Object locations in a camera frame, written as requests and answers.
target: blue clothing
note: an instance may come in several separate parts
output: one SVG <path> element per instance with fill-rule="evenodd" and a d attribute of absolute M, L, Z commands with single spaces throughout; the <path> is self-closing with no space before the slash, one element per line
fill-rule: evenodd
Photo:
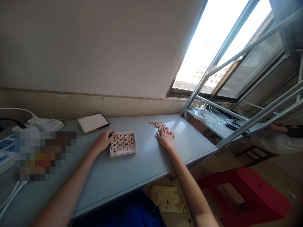
<path fill-rule="evenodd" d="M 135 191 L 74 221 L 76 227 L 163 227 L 159 208 L 142 191 Z"/>

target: scattered game piece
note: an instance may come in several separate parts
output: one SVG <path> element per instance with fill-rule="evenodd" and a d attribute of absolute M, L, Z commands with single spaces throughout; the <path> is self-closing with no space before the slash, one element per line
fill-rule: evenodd
<path fill-rule="evenodd" d="M 117 144 L 116 143 L 112 143 L 111 144 L 111 148 L 117 148 Z"/>

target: hand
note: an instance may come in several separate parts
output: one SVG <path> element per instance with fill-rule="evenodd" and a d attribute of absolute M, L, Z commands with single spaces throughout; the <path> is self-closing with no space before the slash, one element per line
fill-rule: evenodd
<path fill-rule="evenodd" d="M 102 132 L 96 139 L 93 150 L 95 150 L 98 154 L 107 148 L 110 142 L 114 139 L 115 131 L 109 129 L 106 132 Z"/>
<path fill-rule="evenodd" d="M 168 151 L 174 150 L 175 146 L 173 144 L 173 135 L 169 134 L 169 128 L 162 126 L 161 135 L 156 132 L 156 135 L 161 143 L 161 145 Z"/>

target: wooden stool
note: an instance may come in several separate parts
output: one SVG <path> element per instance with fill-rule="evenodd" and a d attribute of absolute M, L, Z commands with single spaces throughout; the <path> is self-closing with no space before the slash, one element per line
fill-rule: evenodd
<path fill-rule="evenodd" d="M 285 218 L 291 209 L 288 200 L 255 171 L 246 166 L 216 172 L 197 180 L 199 187 L 207 188 L 225 213 L 225 227 L 249 227 Z M 245 200 L 235 210 L 216 189 L 230 183 Z"/>
<path fill-rule="evenodd" d="M 256 152 L 253 151 L 253 149 L 255 149 L 255 148 L 261 150 L 266 155 L 263 156 L 263 157 L 260 156 L 259 154 L 257 154 Z M 250 156 L 249 154 L 247 154 L 248 151 L 251 151 L 254 155 L 258 156 L 259 158 L 258 159 L 254 159 L 252 156 Z M 249 148 L 246 148 L 244 151 L 241 151 L 238 154 L 235 154 L 234 156 L 235 157 L 239 157 L 240 155 L 243 155 L 243 154 L 253 160 L 251 163 L 249 163 L 249 164 L 246 165 L 247 167 L 251 167 L 251 166 L 253 166 L 255 164 L 258 164 L 260 162 L 263 162 L 263 161 L 265 161 L 267 159 L 270 159 L 270 158 L 278 156 L 278 154 L 271 153 L 271 152 L 269 152 L 267 150 L 264 150 L 264 149 L 262 149 L 262 148 L 260 148 L 260 147 L 258 147 L 256 145 L 251 145 Z"/>

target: black cable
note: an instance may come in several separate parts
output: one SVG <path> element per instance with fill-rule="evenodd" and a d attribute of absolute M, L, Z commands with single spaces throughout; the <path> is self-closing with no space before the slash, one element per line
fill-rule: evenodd
<path fill-rule="evenodd" d="M 26 126 L 25 126 L 22 122 L 17 121 L 17 120 L 14 120 L 14 119 L 11 119 L 11 118 L 0 118 L 0 120 L 11 120 L 11 121 L 16 122 L 17 125 L 18 125 L 20 128 L 23 128 L 23 129 L 26 128 Z"/>

